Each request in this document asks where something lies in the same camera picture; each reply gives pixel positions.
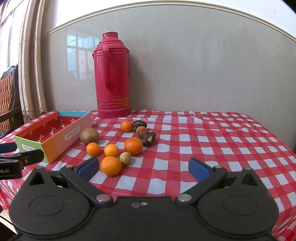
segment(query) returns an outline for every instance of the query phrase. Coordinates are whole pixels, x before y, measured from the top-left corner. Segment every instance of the black dried mushroom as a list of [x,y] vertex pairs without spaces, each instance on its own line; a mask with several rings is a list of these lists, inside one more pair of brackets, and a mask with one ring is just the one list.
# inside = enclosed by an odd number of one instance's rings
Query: black dried mushroom
[[141,135],[139,139],[142,141],[143,146],[150,147],[153,145],[155,137],[156,137],[155,131],[149,131]]
[[133,123],[133,128],[136,130],[139,126],[143,126],[143,127],[147,127],[147,123],[143,120],[136,120],[134,123]]

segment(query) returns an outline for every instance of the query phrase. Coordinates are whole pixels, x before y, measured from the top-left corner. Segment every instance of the curtain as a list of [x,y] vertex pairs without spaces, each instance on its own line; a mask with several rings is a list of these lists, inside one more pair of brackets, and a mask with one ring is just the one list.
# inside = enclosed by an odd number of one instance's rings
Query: curtain
[[24,122],[47,112],[41,74],[41,27],[46,0],[29,0],[19,46],[19,89]]

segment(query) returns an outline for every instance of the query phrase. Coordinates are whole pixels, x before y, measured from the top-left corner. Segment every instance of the chair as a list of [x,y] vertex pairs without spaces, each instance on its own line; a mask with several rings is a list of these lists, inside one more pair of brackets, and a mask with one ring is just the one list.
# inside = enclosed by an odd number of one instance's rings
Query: chair
[[0,79],[0,130],[7,135],[23,124],[16,65],[4,72]]

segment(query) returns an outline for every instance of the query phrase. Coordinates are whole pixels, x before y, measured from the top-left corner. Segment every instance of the red thermos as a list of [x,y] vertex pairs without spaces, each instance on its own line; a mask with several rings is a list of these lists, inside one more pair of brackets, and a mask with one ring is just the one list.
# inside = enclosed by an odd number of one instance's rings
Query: red thermos
[[118,118],[130,115],[129,50],[118,39],[118,33],[104,33],[93,58],[98,116]]

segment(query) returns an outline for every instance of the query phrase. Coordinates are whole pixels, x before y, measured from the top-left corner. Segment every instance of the colorful box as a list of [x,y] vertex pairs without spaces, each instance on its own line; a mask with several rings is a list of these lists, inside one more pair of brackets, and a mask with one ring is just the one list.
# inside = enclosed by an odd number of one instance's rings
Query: colorful box
[[15,135],[15,141],[21,152],[43,150],[43,161],[52,163],[80,137],[81,131],[91,127],[90,112],[58,111],[31,123]]

